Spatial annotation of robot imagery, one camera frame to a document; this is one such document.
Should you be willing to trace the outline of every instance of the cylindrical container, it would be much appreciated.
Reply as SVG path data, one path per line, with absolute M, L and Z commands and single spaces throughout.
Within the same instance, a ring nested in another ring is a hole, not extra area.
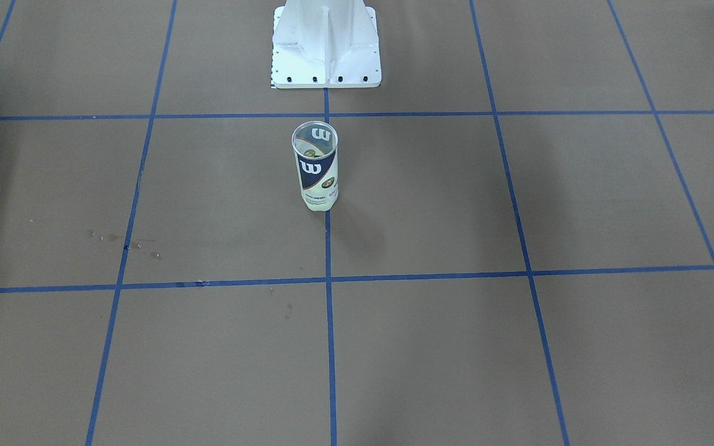
M 291 136 L 302 199 L 310 211 L 329 211 L 338 199 L 338 134 L 332 125 L 309 121 Z

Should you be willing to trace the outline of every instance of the can label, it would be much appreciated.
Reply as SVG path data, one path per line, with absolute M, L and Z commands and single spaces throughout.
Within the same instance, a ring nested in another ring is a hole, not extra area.
M 318 206 L 338 198 L 338 154 L 310 160 L 297 155 L 302 197 L 307 203 Z

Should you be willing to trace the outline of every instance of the w logo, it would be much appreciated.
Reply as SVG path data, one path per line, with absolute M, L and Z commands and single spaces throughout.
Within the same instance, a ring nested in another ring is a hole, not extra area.
M 321 164 L 307 164 L 305 161 L 300 161 L 299 164 L 302 166 L 302 169 L 305 170 L 305 173 L 310 175 L 321 173 Z
M 323 139 L 324 141 L 329 141 L 329 136 L 331 133 L 324 129 L 313 129 L 312 130 L 312 137 L 316 139 Z

